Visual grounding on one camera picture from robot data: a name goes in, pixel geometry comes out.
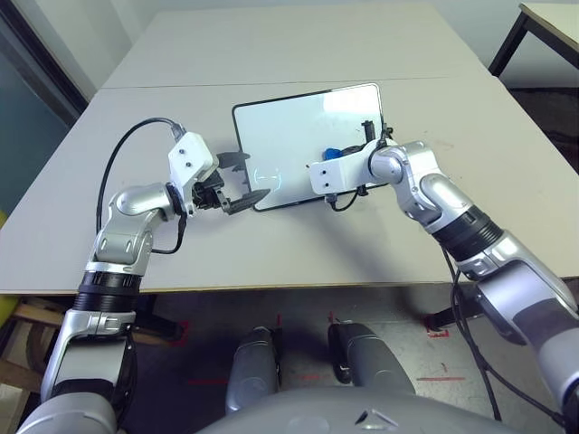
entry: tabletop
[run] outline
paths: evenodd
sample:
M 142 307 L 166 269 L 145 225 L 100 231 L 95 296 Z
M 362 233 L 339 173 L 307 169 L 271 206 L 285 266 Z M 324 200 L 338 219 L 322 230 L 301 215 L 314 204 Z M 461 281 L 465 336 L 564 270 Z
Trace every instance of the tabletop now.
M 432 5 L 158 14 L 103 88 L 410 80 L 487 74 Z
M 521 3 L 521 11 L 579 52 L 579 5 Z
M 399 143 L 428 143 L 441 169 L 497 224 L 558 275 L 579 274 L 579 177 L 497 79 L 480 74 L 376 83 Z M 0 290 L 75 290 L 94 240 L 102 170 L 116 142 L 139 120 L 170 117 L 200 133 L 215 153 L 235 150 L 235 104 L 346 84 L 101 90 L 0 231 Z M 163 126 L 136 133 L 113 166 L 105 196 L 166 181 L 171 147 Z M 241 174 L 224 174 L 227 193 L 244 191 Z M 155 245 L 169 248 L 175 236 L 174 222 L 161 226 Z M 386 186 L 342 213 L 321 201 L 234 216 L 199 212 L 176 255 L 152 255 L 142 289 L 440 281 L 449 276 L 438 244 L 399 211 Z

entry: wall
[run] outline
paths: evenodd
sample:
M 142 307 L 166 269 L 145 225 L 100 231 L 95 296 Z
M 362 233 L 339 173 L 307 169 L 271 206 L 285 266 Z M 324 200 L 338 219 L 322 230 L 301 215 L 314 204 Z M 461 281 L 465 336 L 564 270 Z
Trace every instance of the wall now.
M 13 1 L 90 98 L 159 11 L 365 0 Z M 481 61 L 489 65 L 517 18 L 519 0 L 431 0 L 431 3 Z M 542 3 L 576 3 L 576 0 L 542 0 Z M 579 72 L 532 35 L 521 43 L 501 79 L 510 87 L 579 86 Z
M 0 210 L 13 211 L 68 130 L 0 53 Z

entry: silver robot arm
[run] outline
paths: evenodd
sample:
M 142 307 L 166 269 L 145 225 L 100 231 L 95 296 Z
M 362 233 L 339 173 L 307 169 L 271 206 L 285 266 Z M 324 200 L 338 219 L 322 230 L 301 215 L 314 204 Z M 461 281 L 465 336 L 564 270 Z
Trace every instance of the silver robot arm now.
M 153 232 L 178 215 L 182 236 L 187 218 L 198 210 L 221 207 L 233 214 L 269 192 L 232 202 L 222 193 L 216 169 L 239 166 L 248 156 L 212 156 L 201 136 L 179 128 L 168 155 L 170 182 L 130 187 L 110 200 L 109 219 L 97 234 L 43 377 L 43 404 L 18 433 L 116 433 L 136 383 L 131 331 L 140 282 L 154 251 Z
M 312 164 L 309 174 L 314 191 L 328 197 L 367 183 L 390 184 L 402 211 L 476 281 L 478 300 L 498 332 L 534 349 L 560 408 L 577 407 L 579 317 L 573 295 L 441 172 L 429 147 L 375 140 L 357 153 Z

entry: table leg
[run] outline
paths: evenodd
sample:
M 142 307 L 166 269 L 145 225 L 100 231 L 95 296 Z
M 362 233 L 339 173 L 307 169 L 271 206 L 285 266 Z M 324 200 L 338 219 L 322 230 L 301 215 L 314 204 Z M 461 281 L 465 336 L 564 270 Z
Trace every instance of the table leg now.
M 483 314 L 480 304 L 474 298 L 467 298 L 464 301 L 462 311 L 467 318 L 472 318 L 474 316 Z M 452 308 L 449 307 L 440 312 L 437 312 L 436 314 L 427 316 L 424 319 L 424 323 L 429 330 L 440 332 L 441 328 L 454 324 L 454 314 L 452 313 Z
M 561 57 L 563 57 L 566 61 L 575 66 L 575 68 L 579 68 L 579 52 L 577 52 L 576 49 L 567 45 L 557 36 L 550 33 L 541 24 L 537 23 L 536 21 L 530 18 L 525 23 L 525 28 L 527 29 L 528 32 L 532 33 L 544 44 L 546 44 L 549 48 L 551 48 L 551 50 L 553 50 Z
M 178 341 L 183 337 L 184 332 L 183 327 L 179 325 L 179 323 L 144 311 L 137 312 L 135 330 L 141 334 L 167 341 Z
M 489 72 L 495 77 L 498 77 L 502 73 L 508 61 L 510 61 L 510 58 L 513 57 L 513 54 L 521 44 L 523 37 L 527 33 L 527 28 L 525 27 L 527 20 L 527 15 L 523 13 L 519 14 L 507 35 L 507 39 L 505 39 L 498 49 L 497 55 L 489 66 Z

